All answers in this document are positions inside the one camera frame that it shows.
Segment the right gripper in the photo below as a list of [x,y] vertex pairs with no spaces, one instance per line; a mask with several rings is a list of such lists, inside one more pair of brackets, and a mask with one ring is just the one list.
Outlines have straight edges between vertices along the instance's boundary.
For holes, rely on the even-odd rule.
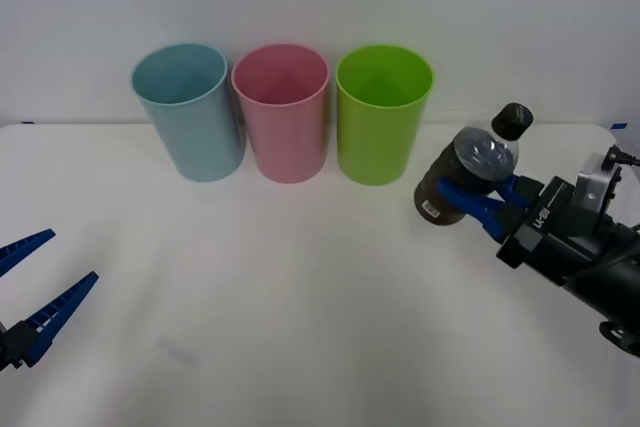
[[[616,223],[609,215],[573,205],[575,188],[559,177],[542,189],[541,182],[515,174],[496,185],[501,200],[470,193],[448,179],[439,180],[436,187],[441,197],[478,220],[501,245],[496,256],[503,263],[517,268],[523,262],[562,286],[600,260],[613,242]],[[511,238],[521,224],[519,244],[524,249]]]

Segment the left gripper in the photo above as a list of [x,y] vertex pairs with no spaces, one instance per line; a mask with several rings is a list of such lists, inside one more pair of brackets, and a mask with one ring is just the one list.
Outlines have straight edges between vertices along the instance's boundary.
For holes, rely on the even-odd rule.
[[[55,232],[47,229],[2,246],[0,276],[4,276],[54,237]],[[53,301],[8,330],[1,322],[0,371],[9,365],[18,369],[23,364],[29,368],[37,364],[98,279],[96,272],[90,272]]]

